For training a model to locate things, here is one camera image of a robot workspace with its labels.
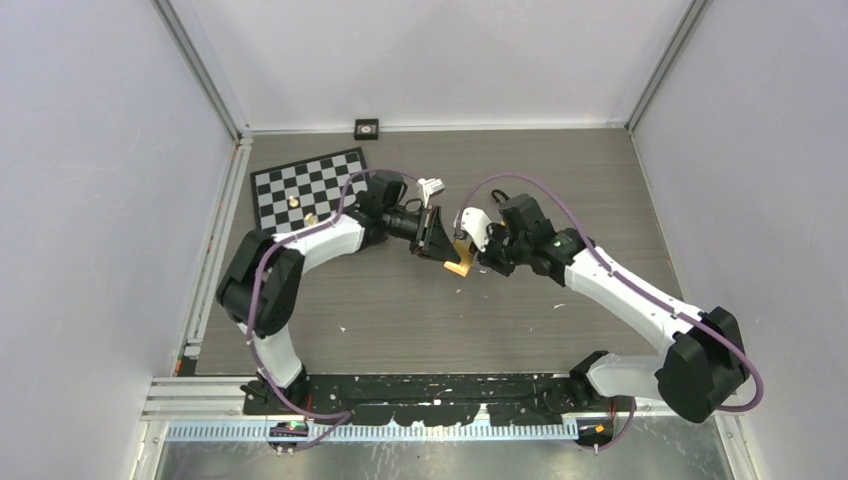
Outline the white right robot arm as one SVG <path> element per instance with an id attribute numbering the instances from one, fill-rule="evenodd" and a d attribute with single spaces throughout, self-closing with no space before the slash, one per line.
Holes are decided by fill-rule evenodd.
<path id="1" fill-rule="evenodd" d="M 584 410 L 609 398 L 664 402 L 679 417 L 702 423 L 753 373 L 738 322 L 722 307 L 705 311 L 643 280 L 575 227 L 561 230 L 527 194 L 498 205 L 500 221 L 467 207 L 455 224 L 476 260 L 504 276 L 528 266 L 581 294 L 632 328 L 655 350 L 623 356 L 598 350 L 569 372 L 571 397 Z"/>

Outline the black Kaijing padlock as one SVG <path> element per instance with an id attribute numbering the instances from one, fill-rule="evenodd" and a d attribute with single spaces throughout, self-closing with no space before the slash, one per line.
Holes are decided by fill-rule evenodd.
<path id="1" fill-rule="evenodd" d="M 501 189 L 492 189 L 490 196 L 493 202 L 498 206 L 502 206 L 510 199 L 510 197 Z"/>

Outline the brass padlock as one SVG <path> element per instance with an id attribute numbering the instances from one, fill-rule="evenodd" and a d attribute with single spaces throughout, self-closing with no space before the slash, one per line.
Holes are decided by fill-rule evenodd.
<path id="1" fill-rule="evenodd" d="M 443 267 L 454 274 L 466 277 L 474 264 L 477 253 L 476 246 L 470 239 L 464 239 L 455 240 L 453 247 L 459 259 L 457 261 L 445 261 Z"/>

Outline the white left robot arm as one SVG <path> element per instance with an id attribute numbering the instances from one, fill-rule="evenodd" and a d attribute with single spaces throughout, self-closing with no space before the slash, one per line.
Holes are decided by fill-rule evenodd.
<path id="1" fill-rule="evenodd" d="M 298 412 L 307 398 L 301 382 L 306 369 L 298 357 L 288 323 L 301 279 L 313 268 L 362 251 L 390 237 L 408 242 L 413 255 L 438 262 L 460 256 L 444 228 L 432 197 L 445 185 L 420 178 L 416 195 L 396 171 L 363 172 L 364 190 L 327 220 L 287 233 L 248 232 L 219 280 L 215 299 L 245 336 L 258 374 L 270 384 L 268 400 L 280 412 Z"/>

